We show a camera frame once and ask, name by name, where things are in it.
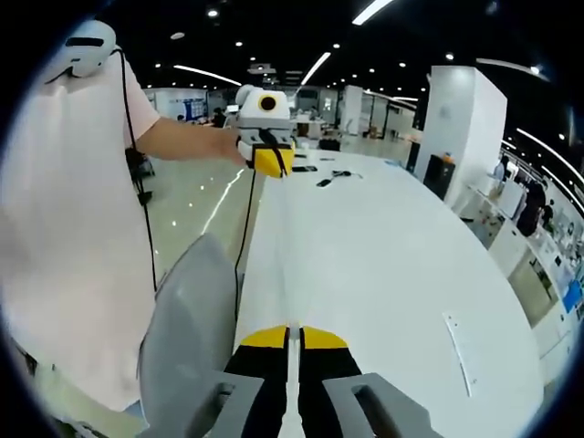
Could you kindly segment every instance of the black ceiling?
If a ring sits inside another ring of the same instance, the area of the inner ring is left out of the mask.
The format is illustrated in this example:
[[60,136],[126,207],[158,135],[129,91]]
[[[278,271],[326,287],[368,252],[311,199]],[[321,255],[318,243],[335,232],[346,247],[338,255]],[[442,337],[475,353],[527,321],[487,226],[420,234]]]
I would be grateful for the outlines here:
[[[354,83],[386,94],[419,97],[431,66],[476,66],[478,57],[538,65],[549,82],[507,68],[478,65],[508,98],[506,137],[536,167],[574,180],[551,154],[516,133],[522,128],[557,149],[579,169],[578,141],[568,146],[570,109],[584,109],[579,74],[579,23],[564,0],[394,0],[363,26],[351,22],[371,0],[117,0],[100,19],[110,23],[142,85],[224,88],[224,82],[172,68],[211,71],[242,83],[258,83],[247,70],[269,63],[286,83],[287,70],[303,73],[326,51],[331,58],[310,85]],[[207,16],[212,7],[217,18]],[[171,40],[175,32],[185,37]],[[236,47],[235,42],[243,42]],[[340,44],[334,49],[333,44]],[[400,68],[399,63],[406,63]]]

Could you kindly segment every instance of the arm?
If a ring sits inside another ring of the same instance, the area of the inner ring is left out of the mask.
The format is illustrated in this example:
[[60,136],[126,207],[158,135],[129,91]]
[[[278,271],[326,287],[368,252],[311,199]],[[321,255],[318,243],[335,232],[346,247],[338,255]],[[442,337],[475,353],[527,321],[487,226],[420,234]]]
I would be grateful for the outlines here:
[[162,160],[227,159],[245,165],[237,150],[237,130],[179,123],[158,119],[136,141],[142,153]]

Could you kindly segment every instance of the white helmet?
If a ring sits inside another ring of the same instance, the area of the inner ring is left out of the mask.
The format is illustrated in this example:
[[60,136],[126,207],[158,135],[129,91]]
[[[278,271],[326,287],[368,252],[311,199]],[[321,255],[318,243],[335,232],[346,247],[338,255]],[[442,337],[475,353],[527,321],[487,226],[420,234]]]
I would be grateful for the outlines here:
[[39,75],[46,84],[64,73],[84,78],[99,69],[116,46],[114,30],[97,20],[86,21],[67,38]]

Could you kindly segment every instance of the black cable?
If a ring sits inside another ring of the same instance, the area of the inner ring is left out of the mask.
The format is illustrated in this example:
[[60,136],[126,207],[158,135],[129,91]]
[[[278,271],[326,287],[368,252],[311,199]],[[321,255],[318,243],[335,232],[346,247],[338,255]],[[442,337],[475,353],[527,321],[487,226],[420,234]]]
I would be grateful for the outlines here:
[[247,226],[249,225],[249,215],[252,211],[252,200],[254,199],[254,188],[256,187],[256,171],[254,171],[254,176],[252,177],[252,186],[249,190],[249,203],[247,204],[247,214],[245,215],[245,228],[244,237],[241,240],[241,248],[239,249],[239,255],[237,256],[237,261],[235,262],[235,321],[237,321],[237,316],[239,315],[239,276],[237,275],[237,267],[241,261],[241,257],[244,253],[245,238],[247,236]]
[[[128,89],[126,86],[126,57],[124,52],[121,51],[120,48],[116,48],[112,54],[119,52],[120,59],[121,59],[121,85],[123,87],[123,95],[124,95],[124,106],[126,107],[126,119],[128,120],[128,130],[130,131],[130,138],[131,138],[131,147],[133,150],[138,152],[138,148],[136,147],[136,136],[134,134],[134,128],[131,123],[131,115],[130,115],[130,104],[128,103]],[[144,182],[140,175],[140,172],[137,174],[137,182],[138,182],[138,193],[144,195]],[[150,227],[150,216],[148,215],[148,207],[146,206],[146,202],[144,201],[142,204],[142,208],[144,209],[144,217],[146,218],[146,228],[148,229],[148,240],[150,242],[150,253],[151,253],[151,261],[152,261],[152,283],[154,285],[154,292],[156,292],[156,269],[154,266],[154,243],[152,242],[152,229]]]

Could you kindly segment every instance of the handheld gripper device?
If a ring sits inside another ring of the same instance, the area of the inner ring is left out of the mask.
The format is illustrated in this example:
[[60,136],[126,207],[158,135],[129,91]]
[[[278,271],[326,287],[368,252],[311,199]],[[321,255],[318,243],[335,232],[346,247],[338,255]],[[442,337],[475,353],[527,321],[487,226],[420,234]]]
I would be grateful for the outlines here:
[[234,125],[240,131],[239,153],[250,169],[283,178],[292,172],[296,142],[286,94],[244,85],[237,91]]

